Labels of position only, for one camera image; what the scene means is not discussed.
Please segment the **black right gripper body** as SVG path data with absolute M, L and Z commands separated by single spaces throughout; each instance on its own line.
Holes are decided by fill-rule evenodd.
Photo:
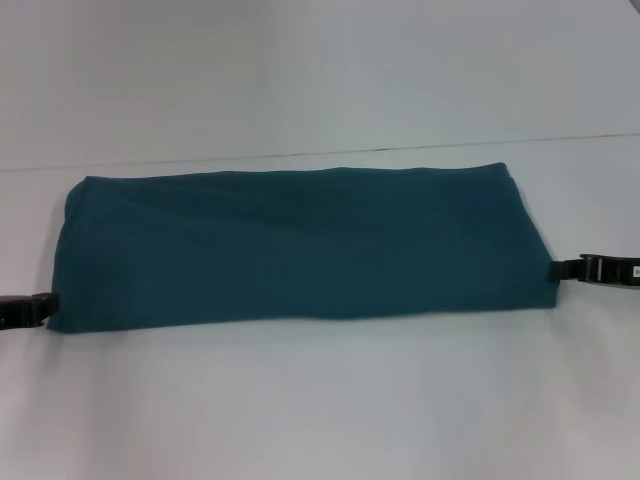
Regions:
M 584 262 L 584 274 L 580 277 L 583 282 L 616 287 L 639 287 L 638 258 L 581 254 L 580 259 Z

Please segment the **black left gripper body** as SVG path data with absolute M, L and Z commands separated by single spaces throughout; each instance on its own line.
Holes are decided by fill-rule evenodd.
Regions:
M 0 329 L 26 329 L 34 327 L 31 296 L 2 296 L 0 300 Z

